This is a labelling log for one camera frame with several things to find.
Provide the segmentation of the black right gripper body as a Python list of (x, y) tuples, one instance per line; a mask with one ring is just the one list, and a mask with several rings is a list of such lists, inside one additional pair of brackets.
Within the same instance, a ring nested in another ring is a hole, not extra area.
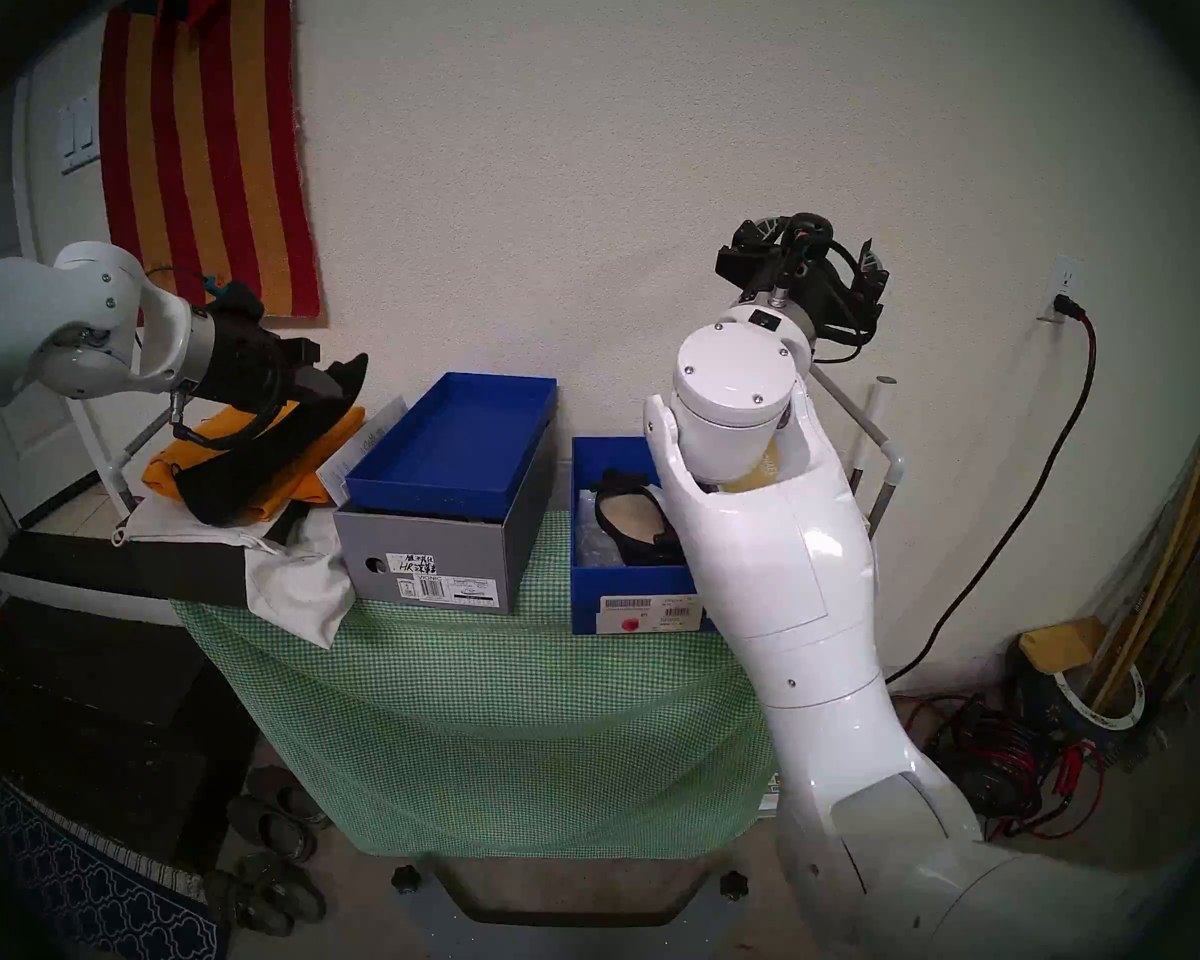
[(858, 268), (836, 242), (828, 217), (790, 216), (782, 251), (751, 283), (743, 283), (743, 302), (755, 302), (762, 295), (782, 298), (782, 310), (803, 311), (815, 338), (862, 346), (863, 325), (852, 310), (850, 287), (833, 266), (832, 252), (842, 256), (848, 268)]

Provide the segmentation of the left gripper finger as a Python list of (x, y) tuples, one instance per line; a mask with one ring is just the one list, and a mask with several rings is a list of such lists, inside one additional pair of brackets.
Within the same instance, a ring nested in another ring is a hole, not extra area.
[(298, 402), (348, 401), (364, 388), (370, 355), (365, 352), (349, 361), (335, 361), (326, 368), (304, 365), (298, 368)]

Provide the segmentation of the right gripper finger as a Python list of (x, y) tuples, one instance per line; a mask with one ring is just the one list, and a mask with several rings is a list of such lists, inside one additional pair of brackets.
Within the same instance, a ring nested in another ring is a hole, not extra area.
[(788, 216), (743, 220), (730, 242), (716, 254), (715, 274), (728, 283), (751, 283), (781, 254)]
[(853, 293), (863, 302), (871, 316), (881, 316), (883, 311), (883, 293), (890, 280), (890, 272), (874, 251), (872, 239), (860, 244), (857, 258), (857, 271), (853, 278)]

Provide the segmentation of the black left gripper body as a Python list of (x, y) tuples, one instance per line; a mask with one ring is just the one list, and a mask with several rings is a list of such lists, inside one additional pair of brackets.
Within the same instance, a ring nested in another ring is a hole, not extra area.
[(214, 328), (212, 349), (190, 388), (194, 398), (234, 409), (272, 409), (325, 400), (320, 347), (262, 328), (265, 307), (247, 284), (204, 284), (211, 296), (193, 310), (196, 328)]

